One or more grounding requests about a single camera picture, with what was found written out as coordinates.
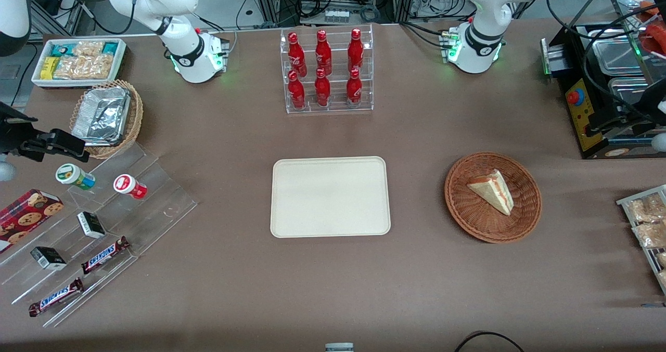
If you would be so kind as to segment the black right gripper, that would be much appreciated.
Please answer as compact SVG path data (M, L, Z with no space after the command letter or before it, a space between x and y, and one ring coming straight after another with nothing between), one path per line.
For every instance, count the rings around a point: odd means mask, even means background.
M42 131L33 127L36 118L24 115L1 103L1 153L29 159L43 159L44 155L59 154L79 162L89 161L86 142L64 130L52 129L48 133L48 147L41 139Z

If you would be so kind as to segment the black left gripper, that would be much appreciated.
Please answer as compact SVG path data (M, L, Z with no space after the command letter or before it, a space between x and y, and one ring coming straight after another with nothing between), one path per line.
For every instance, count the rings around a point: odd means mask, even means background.
M665 113L659 108L664 102L665 78L654 82L642 93L637 103L640 113L657 125L665 127ZM604 108L588 117L587 137L601 134L603 137L640 137L651 130L651 120L636 113L623 113L612 108Z

